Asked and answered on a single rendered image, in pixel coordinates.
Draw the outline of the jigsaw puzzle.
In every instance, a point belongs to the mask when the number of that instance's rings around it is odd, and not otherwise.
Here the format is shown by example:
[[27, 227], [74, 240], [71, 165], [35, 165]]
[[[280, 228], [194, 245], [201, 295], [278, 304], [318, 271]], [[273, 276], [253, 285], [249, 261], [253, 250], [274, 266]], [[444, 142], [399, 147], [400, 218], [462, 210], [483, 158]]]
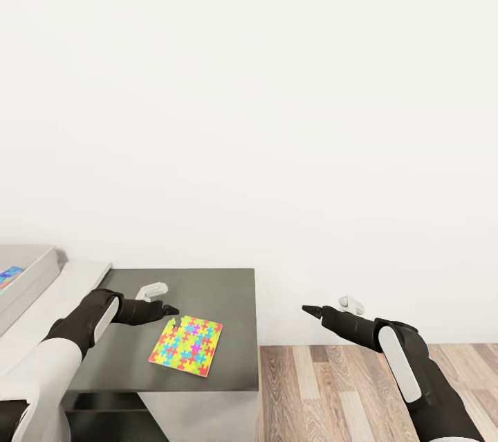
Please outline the jigsaw puzzle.
[[181, 328], [174, 318], [165, 327], [150, 362], [207, 377], [222, 324], [185, 316]]

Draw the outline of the board game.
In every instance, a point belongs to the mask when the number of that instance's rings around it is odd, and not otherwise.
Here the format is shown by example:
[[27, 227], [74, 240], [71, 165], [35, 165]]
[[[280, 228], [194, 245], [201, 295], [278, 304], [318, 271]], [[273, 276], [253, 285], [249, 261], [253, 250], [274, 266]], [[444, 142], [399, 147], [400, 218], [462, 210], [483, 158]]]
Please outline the board game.
[[22, 270], [17, 267], [12, 267], [0, 274], [0, 291], [8, 287], [13, 281], [22, 274]]

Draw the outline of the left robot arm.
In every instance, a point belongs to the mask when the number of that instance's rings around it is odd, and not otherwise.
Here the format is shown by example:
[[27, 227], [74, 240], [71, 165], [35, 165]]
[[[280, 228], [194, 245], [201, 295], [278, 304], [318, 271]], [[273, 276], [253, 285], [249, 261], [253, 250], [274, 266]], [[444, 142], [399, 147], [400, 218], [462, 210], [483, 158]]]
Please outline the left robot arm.
[[164, 283], [143, 286], [135, 300], [107, 288], [92, 290], [65, 319], [6, 374], [0, 376], [0, 442], [41, 442], [75, 372], [109, 323], [144, 325], [179, 310], [150, 297]]

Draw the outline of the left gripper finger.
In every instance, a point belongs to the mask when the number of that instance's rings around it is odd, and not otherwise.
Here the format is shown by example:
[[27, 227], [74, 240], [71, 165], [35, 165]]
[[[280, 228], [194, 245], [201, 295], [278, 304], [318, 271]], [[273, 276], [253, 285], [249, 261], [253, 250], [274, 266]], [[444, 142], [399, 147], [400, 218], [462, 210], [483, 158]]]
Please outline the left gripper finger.
[[178, 315], [178, 314], [179, 314], [178, 309], [175, 309], [175, 307], [166, 304], [163, 306], [161, 318], [164, 318], [164, 315]]

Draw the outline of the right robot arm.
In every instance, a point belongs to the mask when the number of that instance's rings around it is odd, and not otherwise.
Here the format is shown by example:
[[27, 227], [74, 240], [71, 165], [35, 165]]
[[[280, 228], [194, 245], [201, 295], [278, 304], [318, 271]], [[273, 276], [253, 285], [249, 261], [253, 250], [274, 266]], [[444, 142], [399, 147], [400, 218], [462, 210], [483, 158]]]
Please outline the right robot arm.
[[417, 328], [379, 317], [364, 319], [363, 304], [350, 295], [338, 301], [338, 311], [328, 305], [302, 308], [322, 317], [321, 325], [337, 336], [385, 354], [420, 442], [485, 442], [460, 395], [429, 358]]

